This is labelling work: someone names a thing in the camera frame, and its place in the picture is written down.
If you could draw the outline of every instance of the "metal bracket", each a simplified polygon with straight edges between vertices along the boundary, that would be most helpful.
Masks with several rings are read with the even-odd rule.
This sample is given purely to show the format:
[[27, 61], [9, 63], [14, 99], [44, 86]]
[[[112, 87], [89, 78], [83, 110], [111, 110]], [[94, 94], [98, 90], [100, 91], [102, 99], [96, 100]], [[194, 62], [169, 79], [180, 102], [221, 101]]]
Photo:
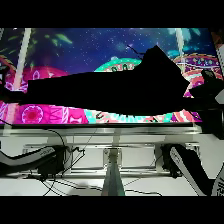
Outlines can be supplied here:
[[122, 168], [122, 150], [121, 148], [105, 148], [103, 150], [103, 168], [107, 169], [108, 165], [109, 165], [109, 155], [111, 153], [112, 150], [118, 150], [118, 154], [117, 154], [117, 165], [118, 168], [121, 169]]

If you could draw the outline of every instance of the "metal pole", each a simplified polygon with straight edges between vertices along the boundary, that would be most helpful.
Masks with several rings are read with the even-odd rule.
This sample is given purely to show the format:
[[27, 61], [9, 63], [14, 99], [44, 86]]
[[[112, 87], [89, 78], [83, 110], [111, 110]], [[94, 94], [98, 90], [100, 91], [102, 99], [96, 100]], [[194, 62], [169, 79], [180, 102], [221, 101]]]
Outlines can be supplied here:
[[101, 196], [125, 196], [117, 165], [118, 149], [110, 149], [109, 166], [107, 168]]

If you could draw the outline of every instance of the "colorful screen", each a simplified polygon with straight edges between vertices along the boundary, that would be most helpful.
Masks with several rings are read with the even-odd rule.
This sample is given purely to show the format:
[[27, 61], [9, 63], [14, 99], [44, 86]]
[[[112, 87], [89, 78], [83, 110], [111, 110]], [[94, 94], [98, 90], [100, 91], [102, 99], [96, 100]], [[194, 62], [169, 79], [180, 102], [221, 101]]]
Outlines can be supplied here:
[[[185, 97], [192, 97], [189, 93], [190, 88], [203, 84], [203, 68], [212, 70], [217, 78], [222, 79], [216, 50], [207, 28], [32, 28], [22, 80], [19, 88], [14, 89], [24, 30], [7, 28], [0, 41], [0, 63], [10, 66], [6, 88], [12, 91], [26, 92], [28, 80], [83, 72], [122, 71], [124, 65], [131, 70], [140, 64], [141, 60], [127, 45], [138, 52], [146, 52], [147, 49], [158, 45], [190, 81]], [[197, 113], [193, 113], [192, 116], [186, 110], [157, 116], [134, 117], [110, 111], [54, 105], [16, 105], [14, 110], [10, 109], [11, 106], [0, 102], [0, 118], [7, 121], [9, 114], [12, 116], [10, 111], [14, 111], [14, 124], [201, 121]]]

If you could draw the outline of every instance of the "white surface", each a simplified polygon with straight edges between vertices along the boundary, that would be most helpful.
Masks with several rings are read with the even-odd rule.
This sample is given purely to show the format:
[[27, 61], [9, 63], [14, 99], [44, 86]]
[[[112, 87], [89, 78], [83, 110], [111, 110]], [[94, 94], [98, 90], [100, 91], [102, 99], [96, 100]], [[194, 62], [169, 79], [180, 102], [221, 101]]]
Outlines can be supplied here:
[[[213, 135], [189, 135], [182, 136], [178, 135], [175, 137], [176, 141], [183, 141], [184, 139], [189, 139], [193, 141], [198, 141], [200, 143], [200, 151], [202, 157], [203, 167], [210, 178], [216, 178], [219, 173], [222, 163], [224, 160], [224, 141], [220, 141], [215, 138]], [[75, 142], [86, 143], [89, 137], [76, 137]], [[142, 140], [148, 140], [149, 142], [153, 141], [163, 141], [165, 139], [170, 139], [164, 135], [160, 136], [124, 136], [121, 137], [120, 142], [135, 141], [139, 142]], [[22, 153], [23, 145], [25, 144], [40, 144], [46, 143], [47, 138], [26, 138], [26, 137], [2, 137], [2, 151], [10, 156], [15, 156]], [[91, 142], [108, 142], [112, 141], [112, 137], [100, 138], [92, 137]], [[73, 138], [67, 137], [67, 142], [72, 143]], [[100, 166], [103, 162], [103, 156], [101, 150], [90, 149], [86, 150], [86, 156], [77, 163], [77, 166]], [[149, 160], [149, 163], [153, 159], [152, 150], [142, 150], [141, 153], [132, 152], [130, 150], [123, 151], [123, 162], [128, 166], [141, 165]], [[125, 184], [129, 183], [136, 178], [126, 178], [122, 179], [122, 182]], [[103, 186], [103, 180], [75, 180], [75, 183], [81, 183], [82, 185], [94, 185], [94, 186]], [[75, 190], [71, 187], [63, 186], [58, 183], [54, 185], [59, 190], [65, 192], [66, 194], [79, 194], [79, 195], [100, 195], [99, 191], [95, 190]], [[157, 178], [143, 178], [136, 182], [131, 183], [128, 186], [125, 186], [125, 189], [133, 189], [138, 191], [152, 192], [157, 191], [162, 195], [196, 195], [194, 190], [191, 188], [190, 184], [186, 181], [185, 178], [173, 179], [170, 177], [157, 177]], [[47, 192], [47, 188], [40, 182], [36, 180], [4, 180], [0, 179], [0, 195], [43, 195]], [[126, 192], [126, 195], [139, 195], [134, 192]]]

